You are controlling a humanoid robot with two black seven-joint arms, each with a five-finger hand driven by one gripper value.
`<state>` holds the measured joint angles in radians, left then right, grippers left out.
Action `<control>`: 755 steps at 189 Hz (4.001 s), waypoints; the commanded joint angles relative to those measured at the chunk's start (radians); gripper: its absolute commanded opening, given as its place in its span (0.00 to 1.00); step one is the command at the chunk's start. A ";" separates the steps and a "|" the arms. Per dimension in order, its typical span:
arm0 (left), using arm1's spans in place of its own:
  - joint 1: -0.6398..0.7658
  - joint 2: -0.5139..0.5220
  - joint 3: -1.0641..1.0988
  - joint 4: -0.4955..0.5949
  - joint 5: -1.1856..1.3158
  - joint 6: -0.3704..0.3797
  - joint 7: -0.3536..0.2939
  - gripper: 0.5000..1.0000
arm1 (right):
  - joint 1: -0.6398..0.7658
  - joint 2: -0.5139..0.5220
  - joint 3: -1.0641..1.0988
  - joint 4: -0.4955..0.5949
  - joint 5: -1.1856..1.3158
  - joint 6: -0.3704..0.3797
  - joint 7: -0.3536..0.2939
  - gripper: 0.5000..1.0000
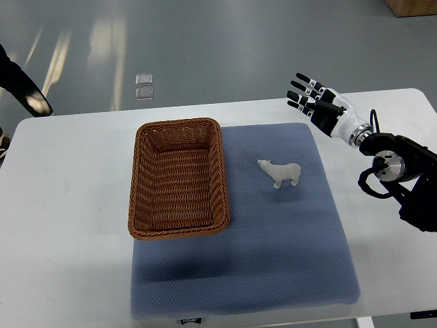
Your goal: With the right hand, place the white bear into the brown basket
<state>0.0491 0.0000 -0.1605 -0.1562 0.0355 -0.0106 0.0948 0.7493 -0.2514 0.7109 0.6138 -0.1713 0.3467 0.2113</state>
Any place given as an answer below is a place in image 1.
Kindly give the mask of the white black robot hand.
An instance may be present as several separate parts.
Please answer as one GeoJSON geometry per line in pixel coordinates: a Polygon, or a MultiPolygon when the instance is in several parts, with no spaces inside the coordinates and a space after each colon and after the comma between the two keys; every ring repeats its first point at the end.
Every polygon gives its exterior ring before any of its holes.
{"type": "Polygon", "coordinates": [[[287,104],[307,116],[325,135],[357,148],[373,133],[373,126],[360,118],[354,105],[340,93],[299,72],[296,78],[291,82],[295,90],[287,92],[287,104]]]}

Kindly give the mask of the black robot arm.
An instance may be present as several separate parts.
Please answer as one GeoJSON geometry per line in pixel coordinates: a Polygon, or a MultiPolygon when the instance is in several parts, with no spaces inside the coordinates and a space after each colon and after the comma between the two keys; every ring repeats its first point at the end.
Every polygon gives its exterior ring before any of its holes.
{"type": "Polygon", "coordinates": [[[435,232],[436,154],[390,133],[370,134],[359,150],[373,157],[372,166],[359,176],[359,187],[378,199],[394,198],[401,220],[422,232],[435,232]]]}

